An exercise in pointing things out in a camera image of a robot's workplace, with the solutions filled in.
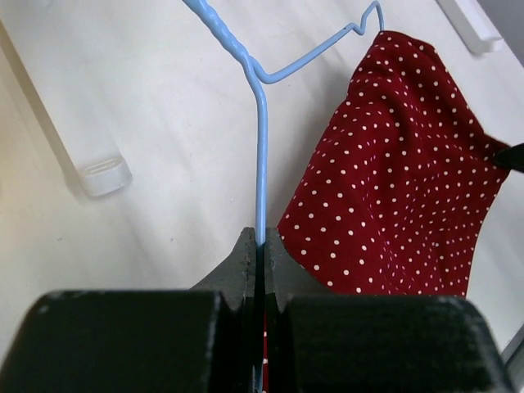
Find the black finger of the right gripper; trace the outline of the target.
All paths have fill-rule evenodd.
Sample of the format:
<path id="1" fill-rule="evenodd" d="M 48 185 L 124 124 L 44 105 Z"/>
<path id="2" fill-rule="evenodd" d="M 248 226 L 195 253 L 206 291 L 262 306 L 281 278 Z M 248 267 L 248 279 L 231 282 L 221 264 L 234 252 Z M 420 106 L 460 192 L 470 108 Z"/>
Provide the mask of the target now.
<path id="1" fill-rule="evenodd" d="M 495 163 L 505 169 L 524 173 L 524 143 L 507 147 L 495 155 Z"/>

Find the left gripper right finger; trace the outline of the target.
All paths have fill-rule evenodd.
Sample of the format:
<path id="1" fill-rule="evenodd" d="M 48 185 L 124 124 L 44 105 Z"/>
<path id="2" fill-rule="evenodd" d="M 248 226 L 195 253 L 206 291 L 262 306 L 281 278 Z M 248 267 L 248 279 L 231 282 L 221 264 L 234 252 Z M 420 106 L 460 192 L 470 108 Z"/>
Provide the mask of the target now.
<path id="1" fill-rule="evenodd" d="M 266 230 L 264 285 L 266 300 L 273 302 L 273 308 L 280 314 L 293 296 L 329 293 L 322 283 L 289 255 L 276 228 Z"/>

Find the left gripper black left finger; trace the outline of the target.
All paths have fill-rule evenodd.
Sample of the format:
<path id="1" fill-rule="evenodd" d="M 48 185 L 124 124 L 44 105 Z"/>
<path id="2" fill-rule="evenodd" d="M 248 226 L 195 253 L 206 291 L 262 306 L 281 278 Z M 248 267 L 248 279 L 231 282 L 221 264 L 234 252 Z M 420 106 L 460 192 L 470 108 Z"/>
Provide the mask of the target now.
<path id="1" fill-rule="evenodd" d="M 231 311 L 243 308 L 246 299 L 255 293 L 256 243 L 255 230 L 244 228 L 230 254 L 191 287 L 192 291 L 217 291 Z"/>

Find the red polka dot cloth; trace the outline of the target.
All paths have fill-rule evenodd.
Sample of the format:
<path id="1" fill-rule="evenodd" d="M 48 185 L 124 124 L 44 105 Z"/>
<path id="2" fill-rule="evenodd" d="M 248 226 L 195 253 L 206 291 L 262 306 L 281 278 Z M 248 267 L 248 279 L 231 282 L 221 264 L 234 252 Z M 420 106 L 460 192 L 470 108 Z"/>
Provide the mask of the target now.
<path id="1" fill-rule="evenodd" d="M 323 294 L 268 310 L 267 392 L 511 392 L 466 299 L 508 171 L 437 50 L 383 30 L 279 224 Z"/>

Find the blue wire hanger back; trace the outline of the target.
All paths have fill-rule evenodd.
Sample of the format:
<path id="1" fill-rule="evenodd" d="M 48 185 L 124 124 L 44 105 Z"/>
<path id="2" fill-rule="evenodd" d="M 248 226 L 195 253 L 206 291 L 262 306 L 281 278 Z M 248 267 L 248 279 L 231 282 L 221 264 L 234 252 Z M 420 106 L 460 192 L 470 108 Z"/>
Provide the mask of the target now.
<path id="1" fill-rule="evenodd" d="M 338 43 L 348 33 L 354 32 L 359 36 L 364 35 L 368 18 L 374 12 L 377 14 L 379 29 L 384 29 L 385 21 L 382 6 L 378 1 L 371 1 L 358 23 L 349 23 L 304 56 L 270 74 L 235 37 L 217 11 L 207 1 L 186 0 L 184 4 L 208 28 L 222 48 L 241 65 L 255 98 L 257 113 L 255 244 L 258 249 L 261 249 L 266 243 L 269 157 L 269 109 L 264 86 L 278 83 L 296 73 Z"/>

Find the silver clothes rack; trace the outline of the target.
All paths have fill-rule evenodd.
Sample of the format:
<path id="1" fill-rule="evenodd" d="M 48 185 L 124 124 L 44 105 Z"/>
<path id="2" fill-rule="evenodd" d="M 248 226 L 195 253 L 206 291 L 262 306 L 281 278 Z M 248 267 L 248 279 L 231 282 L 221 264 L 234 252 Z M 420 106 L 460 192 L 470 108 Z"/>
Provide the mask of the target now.
<path id="1" fill-rule="evenodd" d="M 152 74 L 155 56 L 172 52 L 187 61 L 189 48 L 204 57 L 198 77 L 218 62 L 197 42 L 204 25 L 185 1 L 4 1 L 1 19 L 85 193 L 102 197 L 133 177 L 112 134 L 124 130 L 109 105 L 90 102 L 93 81 L 80 71 L 89 61 L 127 61 L 130 92 Z M 368 18 L 373 44 L 354 72 L 347 99 L 330 119 L 297 194 L 409 190 L 460 195 L 495 194 L 508 171 L 495 155 L 503 143 L 488 136 L 468 109 L 434 47 L 379 29 Z"/>

